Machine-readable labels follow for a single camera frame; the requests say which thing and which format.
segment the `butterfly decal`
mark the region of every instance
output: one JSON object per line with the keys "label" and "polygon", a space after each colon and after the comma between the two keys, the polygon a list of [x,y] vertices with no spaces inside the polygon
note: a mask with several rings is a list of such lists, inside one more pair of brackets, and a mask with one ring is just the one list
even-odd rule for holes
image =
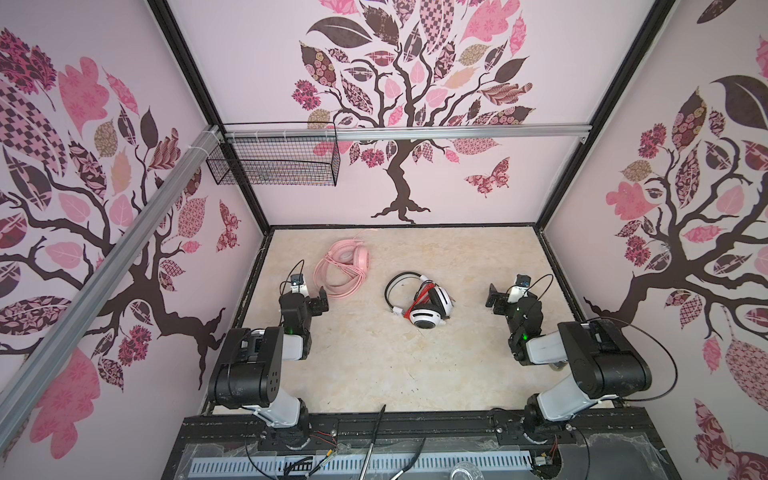
{"label": "butterfly decal", "polygon": [[464,180],[468,181],[473,187],[477,187],[478,192],[488,198],[488,193],[493,190],[494,186],[509,188],[509,185],[507,185],[509,175],[505,173],[507,170],[509,170],[509,157],[498,162],[498,165],[494,167],[489,177],[485,175],[470,175]]}
{"label": "butterfly decal", "polygon": [[219,211],[221,212],[221,220],[224,220],[224,232],[219,236],[219,241],[216,243],[216,251],[220,252],[225,248],[234,248],[238,245],[237,234],[235,230],[240,225],[240,221],[237,219],[237,215],[230,214],[230,209],[224,202],[219,200]]}

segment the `wall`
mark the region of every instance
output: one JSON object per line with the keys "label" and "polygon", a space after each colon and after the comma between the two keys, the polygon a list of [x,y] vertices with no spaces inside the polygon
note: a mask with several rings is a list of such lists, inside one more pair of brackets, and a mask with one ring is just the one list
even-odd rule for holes
{"label": "wall", "polygon": [[[141,0],[17,2],[0,27],[5,386],[205,123]],[[158,478],[259,242],[238,189],[204,167],[3,452],[3,478]]]}
{"label": "wall", "polygon": [[[225,121],[339,127],[588,123],[651,3],[171,2]],[[255,191],[273,224],[532,222],[575,141],[345,143],[336,187]]]}
{"label": "wall", "polygon": [[[547,235],[584,311],[672,351],[647,408],[682,476],[765,478],[768,4],[708,4],[680,4]],[[654,374],[636,397],[663,392],[669,359],[627,336]]]}

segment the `wire basket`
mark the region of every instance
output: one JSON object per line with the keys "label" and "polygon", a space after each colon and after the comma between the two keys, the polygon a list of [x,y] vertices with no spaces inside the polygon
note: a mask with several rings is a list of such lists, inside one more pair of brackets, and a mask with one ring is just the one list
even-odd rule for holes
{"label": "wire basket", "polygon": [[219,185],[336,186],[341,164],[336,126],[331,122],[309,125],[310,131],[271,129],[256,131],[253,136],[228,137],[208,156],[208,168]]}

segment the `pink headphones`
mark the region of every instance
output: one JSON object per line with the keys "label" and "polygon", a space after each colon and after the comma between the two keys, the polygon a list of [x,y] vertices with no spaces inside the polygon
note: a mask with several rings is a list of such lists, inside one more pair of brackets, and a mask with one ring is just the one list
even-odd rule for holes
{"label": "pink headphones", "polygon": [[[315,286],[324,286],[331,298],[346,298],[355,293],[366,281],[366,274],[371,264],[371,255],[363,246],[362,240],[340,240],[331,246],[315,267],[313,279]],[[328,283],[328,266],[337,266],[349,277],[343,285]]]}

